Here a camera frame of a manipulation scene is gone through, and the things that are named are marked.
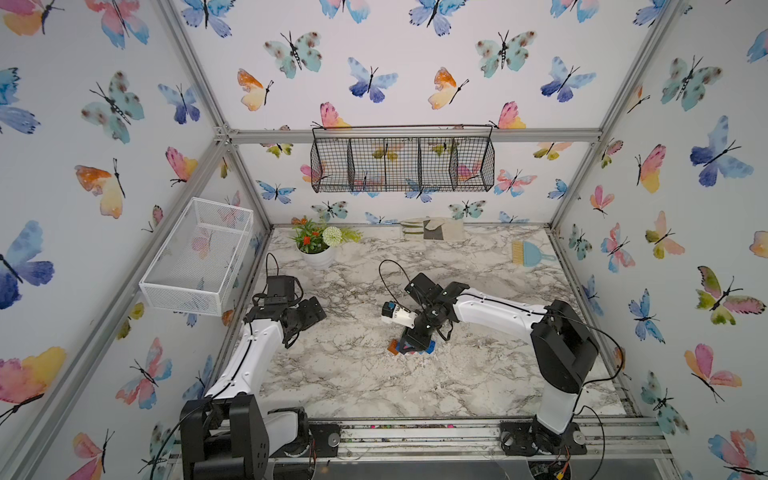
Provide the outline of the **orange lego brick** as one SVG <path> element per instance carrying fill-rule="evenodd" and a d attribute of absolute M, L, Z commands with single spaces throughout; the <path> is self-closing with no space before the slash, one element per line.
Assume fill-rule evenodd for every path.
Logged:
<path fill-rule="evenodd" d="M 396 339 L 393 339 L 393 340 L 390 342 L 390 344 L 389 344 L 389 346 L 388 346 L 387 350 L 388 350 L 388 351 L 389 351 L 389 352 L 390 352 L 392 355 L 398 355 L 398 354 L 399 354 L 399 342 L 398 342 Z"/>

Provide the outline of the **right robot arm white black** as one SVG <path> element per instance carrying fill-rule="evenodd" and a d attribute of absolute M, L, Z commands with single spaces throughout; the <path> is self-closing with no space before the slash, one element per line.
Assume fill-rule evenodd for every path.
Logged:
<path fill-rule="evenodd" d="M 427 351 L 435 334 L 449 340 L 451 333 L 442 328 L 459 323 L 512 335 L 532 347 L 544 380 L 540 404 L 532 419 L 500 426 L 505 455 L 587 453 L 574 416 L 587 376 L 599 356 L 599 346 L 570 304 L 562 300 L 548 305 L 515 302 L 461 282 L 443 288 L 422 273 L 407 283 L 405 292 L 416 302 L 416 309 L 410 310 L 395 300 L 381 308 L 384 322 L 404 327 L 398 343 L 402 353 Z"/>

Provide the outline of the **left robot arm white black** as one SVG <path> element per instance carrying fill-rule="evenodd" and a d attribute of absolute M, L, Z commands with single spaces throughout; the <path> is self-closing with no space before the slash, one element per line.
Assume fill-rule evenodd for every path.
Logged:
<path fill-rule="evenodd" d="M 307 467 L 281 479 L 310 479 L 317 470 L 317 442 L 301 407 L 264 411 L 257 397 L 281 348 L 324 320 L 316 297 L 307 297 L 298 278 L 270 276 L 266 289 L 252 297 L 239 343 L 229 363 L 204 396 L 186 402 L 177 426 L 186 479 L 264 479 L 270 458 L 305 458 Z"/>

